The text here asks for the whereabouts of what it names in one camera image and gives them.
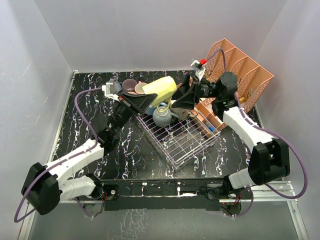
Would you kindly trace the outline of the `yellow-green mug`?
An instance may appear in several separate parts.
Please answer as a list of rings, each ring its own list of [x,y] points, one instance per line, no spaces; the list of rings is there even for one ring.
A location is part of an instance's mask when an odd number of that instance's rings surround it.
[[[175,80],[171,76],[161,77],[142,87],[143,92],[148,94],[157,94],[155,100],[151,103],[152,107],[169,100],[177,91]]]

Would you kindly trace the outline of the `grey mug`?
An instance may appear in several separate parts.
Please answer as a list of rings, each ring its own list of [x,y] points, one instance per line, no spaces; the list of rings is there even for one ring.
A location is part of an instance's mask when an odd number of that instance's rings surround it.
[[[156,126],[160,128],[165,128],[171,122],[178,121],[179,116],[173,113],[168,107],[159,106],[153,111],[152,119]]]

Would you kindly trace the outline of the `light blue mug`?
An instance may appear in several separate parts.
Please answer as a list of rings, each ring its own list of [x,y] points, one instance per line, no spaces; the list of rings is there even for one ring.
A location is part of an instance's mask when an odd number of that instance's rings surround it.
[[[166,107],[167,106],[167,104],[165,103],[165,102],[161,102],[161,103],[159,103],[158,104],[158,107]],[[148,108],[147,108],[147,110],[145,111],[145,114],[146,115],[148,115],[148,116],[152,116],[153,115],[153,112],[154,112],[154,110],[157,108],[157,106],[149,106]]]

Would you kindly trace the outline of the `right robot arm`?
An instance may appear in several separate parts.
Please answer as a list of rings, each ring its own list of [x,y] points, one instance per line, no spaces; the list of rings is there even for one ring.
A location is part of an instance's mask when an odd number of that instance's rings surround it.
[[[249,117],[244,116],[236,98],[237,76],[224,72],[216,82],[190,80],[190,75],[173,94],[173,107],[192,110],[201,98],[213,98],[213,113],[244,141],[249,150],[247,168],[224,178],[223,194],[233,199],[241,188],[260,186],[290,174],[289,146],[263,130]]]

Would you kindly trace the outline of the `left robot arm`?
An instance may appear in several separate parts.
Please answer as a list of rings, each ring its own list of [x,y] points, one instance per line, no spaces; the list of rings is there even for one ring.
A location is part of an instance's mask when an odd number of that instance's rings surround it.
[[[93,200],[103,195],[100,180],[92,174],[71,179],[71,176],[111,152],[119,142],[119,132],[131,117],[143,114],[157,94],[122,93],[116,97],[111,115],[97,114],[89,124],[92,136],[67,155],[42,165],[33,164],[21,189],[40,215],[50,213],[60,201],[88,196]]]

